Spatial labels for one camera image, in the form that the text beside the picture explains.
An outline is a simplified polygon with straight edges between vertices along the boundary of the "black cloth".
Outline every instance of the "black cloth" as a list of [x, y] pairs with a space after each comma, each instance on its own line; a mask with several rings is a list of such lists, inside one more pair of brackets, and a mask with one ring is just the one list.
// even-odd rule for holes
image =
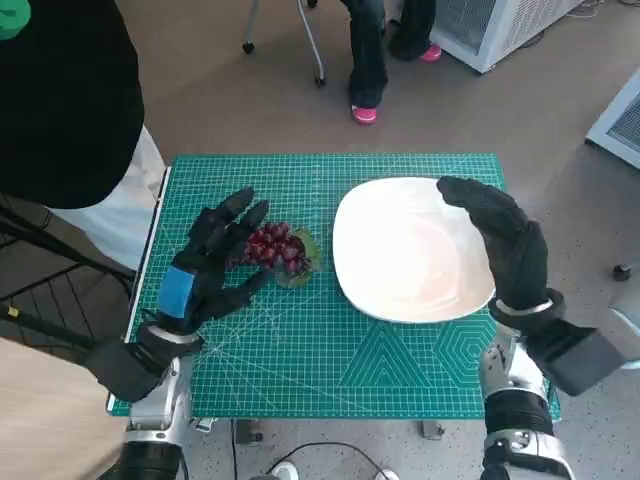
[[[387, 70], [382, 48], [383, 0], [341, 0], [351, 14], [353, 71], [349, 79], [352, 105], [375, 108], [382, 101]], [[415, 60], [430, 46], [429, 35], [436, 17], [436, 0], [405, 0], [400, 26], [389, 51], [402, 60]]]
[[0, 192], [49, 207], [103, 200], [124, 177], [144, 106], [113, 0], [30, 0], [0, 41]]

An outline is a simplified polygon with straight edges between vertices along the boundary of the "jeans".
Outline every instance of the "jeans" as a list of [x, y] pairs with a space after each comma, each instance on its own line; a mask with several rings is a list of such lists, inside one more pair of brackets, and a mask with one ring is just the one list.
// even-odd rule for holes
[[[353, 72], [349, 79], [351, 105], [375, 108], [382, 101], [387, 69], [382, 50], [383, 0], [341, 0], [351, 14]], [[415, 60], [429, 48], [436, 0], [405, 0], [400, 27], [389, 51], [401, 60]]]

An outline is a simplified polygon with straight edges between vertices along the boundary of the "pink shoe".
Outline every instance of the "pink shoe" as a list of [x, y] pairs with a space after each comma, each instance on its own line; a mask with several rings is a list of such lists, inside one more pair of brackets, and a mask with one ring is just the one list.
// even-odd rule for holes
[[424, 55], [420, 57], [420, 60], [426, 63], [435, 63], [440, 60], [440, 57], [442, 57], [442, 48], [432, 43], [428, 50], [424, 52]]
[[361, 108], [355, 105], [351, 105], [351, 115], [360, 125], [373, 125], [378, 118], [375, 108]]

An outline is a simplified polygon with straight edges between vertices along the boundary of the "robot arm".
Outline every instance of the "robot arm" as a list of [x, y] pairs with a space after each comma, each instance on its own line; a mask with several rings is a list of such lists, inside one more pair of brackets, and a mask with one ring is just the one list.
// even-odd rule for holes
[[106, 480], [173, 480], [183, 460], [182, 442], [191, 416], [194, 355], [204, 344], [196, 333], [249, 305], [270, 274], [260, 271], [238, 287], [224, 288], [227, 260], [242, 255], [249, 235], [268, 211], [246, 188], [215, 209], [203, 209], [189, 232], [187, 246], [171, 262], [159, 291], [158, 311], [147, 319], [136, 341], [100, 345], [85, 366], [118, 398], [132, 402], [120, 459]]
[[626, 359], [595, 328], [564, 320], [562, 295], [547, 288], [547, 246], [515, 201], [475, 180], [443, 177], [445, 202], [465, 208], [485, 241], [496, 296], [493, 342], [479, 378], [487, 437], [482, 480], [573, 480], [555, 437], [546, 379], [579, 395]]

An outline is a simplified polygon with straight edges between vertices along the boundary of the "green cutting mat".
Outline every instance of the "green cutting mat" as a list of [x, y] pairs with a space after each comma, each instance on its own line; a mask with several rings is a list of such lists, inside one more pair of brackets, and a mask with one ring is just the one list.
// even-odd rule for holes
[[[333, 272], [331, 234], [342, 197], [389, 176], [458, 175], [504, 187], [494, 155], [350, 154], [183, 156], [142, 280], [141, 308], [156, 306], [167, 265], [203, 207], [252, 185], [269, 219], [313, 232], [325, 271], [299, 290], [270, 285], [251, 308], [209, 322], [196, 360], [194, 416], [476, 418], [483, 416], [477, 359], [493, 336], [486, 310], [437, 325], [372, 320], [352, 308]], [[234, 272], [230, 283], [247, 272]], [[126, 415], [116, 401], [112, 412]]]

